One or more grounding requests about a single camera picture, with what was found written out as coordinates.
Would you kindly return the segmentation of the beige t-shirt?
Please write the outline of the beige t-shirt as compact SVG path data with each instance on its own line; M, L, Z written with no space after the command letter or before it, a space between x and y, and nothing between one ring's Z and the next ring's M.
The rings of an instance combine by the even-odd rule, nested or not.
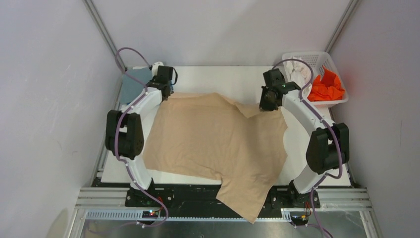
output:
M286 162L281 111L261 112L218 93L176 93L146 139L147 169L219 180L217 200L254 223Z

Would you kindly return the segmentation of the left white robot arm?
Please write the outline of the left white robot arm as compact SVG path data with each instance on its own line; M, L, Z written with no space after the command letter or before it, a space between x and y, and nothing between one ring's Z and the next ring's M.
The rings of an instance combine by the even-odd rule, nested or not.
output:
M139 191L137 200L144 206L155 202L156 192L149 188L153 179L141 156L145 145L142 117L167 100L177 83L175 68L156 63L152 66L151 80L143 84L143 91L121 111L111 110L106 118L105 147L116 159L124 163L133 191Z

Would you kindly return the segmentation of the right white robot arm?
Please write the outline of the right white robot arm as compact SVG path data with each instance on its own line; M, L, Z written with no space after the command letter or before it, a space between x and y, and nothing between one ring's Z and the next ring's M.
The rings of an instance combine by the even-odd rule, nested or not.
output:
M290 181L286 191L270 191L273 208L318 208L315 189L326 177L339 179L349 161L349 128L324 117L310 102L301 97L295 82L286 82L279 69L263 73L265 85L259 108L263 112L290 112L310 137L305 158L307 165Z

